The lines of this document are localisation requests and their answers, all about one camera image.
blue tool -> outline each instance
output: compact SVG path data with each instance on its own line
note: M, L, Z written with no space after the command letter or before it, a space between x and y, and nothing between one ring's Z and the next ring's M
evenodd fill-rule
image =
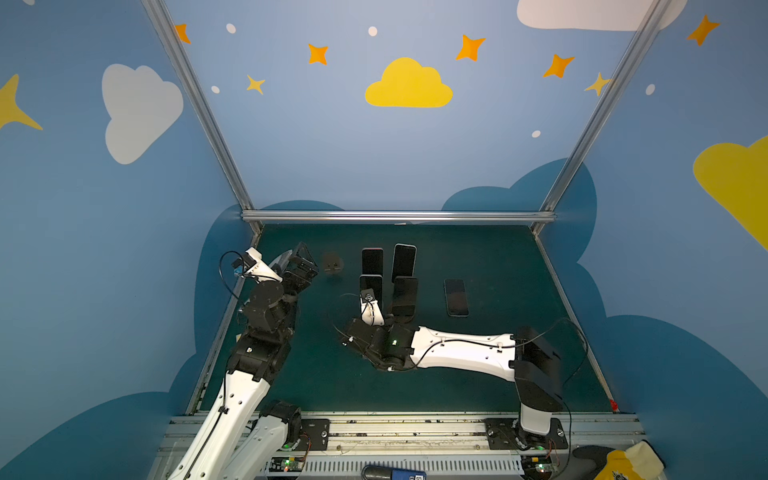
M418 470L366 465L362 468L362 480L426 480L427 474Z

black phone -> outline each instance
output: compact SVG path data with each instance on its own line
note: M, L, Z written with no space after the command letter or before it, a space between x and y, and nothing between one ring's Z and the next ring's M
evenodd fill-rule
M398 243L395 245L395 256L392 259L392 283L398 276L413 276L416 265L416 247Z
M419 279L412 276L395 278L395 289L392 292L392 305L389 312L395 316L395 321L409 322L416 314L416 294L419 292Z
M445 305L448 307L448 316L469 316L464 280L445 281Z
M379 308L382 309L382 292L384 290L384 277L381 275L361 275L360 276L360 291L373 290L373 296L379 302Z
M384 275L384 249L362 249L362 274Z

aluminum frame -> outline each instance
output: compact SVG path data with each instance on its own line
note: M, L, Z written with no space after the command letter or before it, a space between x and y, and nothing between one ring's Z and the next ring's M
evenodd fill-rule
M496 222L549 223L554 212L444 212L411 210L244 210L245 221L297 220L312 222Z
M578 322L578 318L576 318L576 312L574 312L573 308L571 307L571 302L568 301L568 297L565 295L565 290L560 283L560 278L558 277L557 272L554 271L554 266L549 260L549 255L547 255L547 250L544 248L544 244L541 243L541 239L539 239L538 235L534 235L534 240L536 241L536 245L541 252L541 257L544 259L544 263L547 265L549 275L552 277L552 281L554 281L554 287L557 289L558 294L560 295L560 300L562 301L563 306L565 306L565 311L568 312L568 318L571 319L571 321L579 328L579 330L584 332L584 330L581 328L581 324ZM589 341L587 341L587 348L587 358L589 359L590 365L592 365L594 374L598 378L598 382L600 382L600 385L602 385L603 390L605 391L605 395L608 397L608 399L612 402L615 402L614 394L611 392L611 387L608 386L608 382L605 380L603 370L600 368L598 360L594 358L592 347L589 346Z
M244 284L245 279L243 277L237 279L235 287L232 289L232 291L235 292L235 295L240 296L240 292L243 291ZM195 384L194 391L192 392L190 401L187 404L187 409L184 411L186 415L192 415L200 409L200 404L203 401L203 395L205 394L205 390L208 387L208 382L210 382L210 375L214 370L217 359L219 358L219 352L221 352L221 346L224 343L224 337L227 336L227 330L230 328L232 315L235 313L236 308L237 300L235 297L230 295L230 302L227 304L227 309L224 310L224 316L222 317L221 323L219 324L219 329L216 333L216 336L214 337L214 342L211 344L210 350L208 350L208 357L205 359L203 369L200 371L200 375L197 377L197 384Z
M166 474L178 464L203 425L208 412L173 417L147 477L164 480ZM427 471L429 478L516 478L520 455L531 452L491 450L485 436L483 419L489 417L517 417L510 412L303 412L305 419L329 419L328 450L310 452L307 471L302 478L359 478L362 465L388 462L416 462L417 469ZM580 413L572 414L571 425L567 413L555 414L566 432L571 432L571 445L606 445L626 449L645 440L643 426L632 414ZM258 419L258 412L251 416ZM239 443L247 437L244 429ZM557 450L560 460L568 450ZM489 468L506 458L513 464ZM440 461L462 460L446 468L435 465Z
M544 212L552 212L558 205L558 202L563 197L565 190L573 180L576 171L584 162L587 157L587 153L592 148L595 140L597 140L600 131L611 112L616 108L621 95L627 88L630 80L634 76L634 72L637 67L643 61L645 54L650 48L650 44L653 43L656 35L659 32L659 25L664 13L667 11L671 0L654 0L654 3L648 9L645 14L645 18L640 23L640 27L635 32L634 37L630 41L624 56L619 61L619 65L616 67L613 76L611 77L611 83L608 84L608 89L603 93L598 101L598 105L594 108L592 115L589 117L587 125L584 127L584 131L581 132L573 151L565 161L563 168L560 170L560 174L555 179L552 188L547 193L547 197L544 199L544 203L539 210ZM534 235L538 235L541 229L544 228L544 224L537 222L533 226Z
M237 170L235 160L205 98L205 93L203 93L189 57L187 57L187 52L184 50L184 46L181 44L181 40L176 33L174 22L170 17L170 12L165 2L163 0L141 0L141 3L144 5L144 9L147 10L147 15L157 32L157 36L160 37L170 63L173 65L181 84L184 86L184 90L187 92L192 108L194 108L197 118L200 120L210 146L214 149L216 158L219 159L221 169L224 171L224 175L232 187L240 208L252 210L253 202L248 194L248 189L243 182L243 178L240 176L240 171ZM251 227L256 235L260 234L262 229L260 223L252 223Z

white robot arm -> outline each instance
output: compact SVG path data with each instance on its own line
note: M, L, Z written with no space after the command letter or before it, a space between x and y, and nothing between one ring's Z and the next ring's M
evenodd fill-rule
M526 449L551 432L552 413L562 410L560 356L531 327L516 335L465 335L405 323L369 325L353 319L341 342L368 358L379 370L402 372L449 367L515 382L521 415L515 441Z
M296 299L317 275L317 265L300 243L269 266L250 248L233 264L256 286L240 312L248 319L227 362L219 394L192 445L170 476L187 478L254 478L272 455L298 440L300 410L275 402L261 413L252 432L233 456L237 441L270 383L283 366L296 329Z

dark blue cloud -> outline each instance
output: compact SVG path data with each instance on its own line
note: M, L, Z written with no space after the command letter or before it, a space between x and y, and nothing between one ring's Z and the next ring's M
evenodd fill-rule
M509 188L471 187L453 194L444 211L536 211L541 207L565 159L528 172Z
M278 204L271 204L268 207L264 207L261 210L344 210L338 208L336 205L327 204L325 202L319 202L316 200L289 200L287 202L279 202Z
M592 276L578 264L589 244L597 194L579 168L541 238L619 408L636 412L669 478L716 480L732 471L723 442L760 445L768 398L730 360L680 327L646 316L606 317ZM758 455L739 478L765 477Z
M240 219L240 205L227 208L208 230L195 280L196 353L181 367L168 393L123 396L77 415L0 468L0 480L146 478L170 417L183 414L187 407L229 303L229 293L219 279L219 257L227 250L244 250L252 236L248 224ZM233 284L234 275L228 275L227 280ZM55 403L56 399L51 399L51 404Z

